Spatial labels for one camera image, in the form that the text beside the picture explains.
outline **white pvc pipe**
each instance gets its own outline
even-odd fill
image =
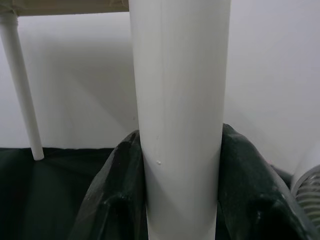
[[[151,240],[212,240],[230,0],[130,0]]]
[[[11,70],[15,91],[20,104],[34,160],[44,158],[31,92],[18,35],[17,17],[12,13],[0,14],[0,35]]]

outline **white cylinder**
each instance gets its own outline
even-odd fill
[[[0,14],[0,35],[10,67],[15,91],[20,104],[34,160],[44,158],[31,92],[18,35],[17,17],[12,13]]]
[[[230,0],[130,0],[151,240],[212,240]]]

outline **black fabric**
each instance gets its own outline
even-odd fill
[[[124,139],[92,181],[69,240],[148,240],[139,132]]]
[[[317,230],[257,149],[223,126],[218,201],[232,240],[318,240]]]
[[[0,149],[0,239],[65,240],[112,149]]]

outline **vertical pipe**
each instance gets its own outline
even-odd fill
[[[230,0],[130,0],[151,240],[212,240]]]
[[[20,104],[34,160],[44,158],[36,114],[22,49],[18,35],[18,20],[12,13],[0,14],[0,35],[4,52],[11,70],[12,80]]]

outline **pipe leg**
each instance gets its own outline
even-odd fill
[[[12,13],[0,14],[0,34],[20,104],[34,160],[44,158],[27,71],[18,35],[18,20]]]

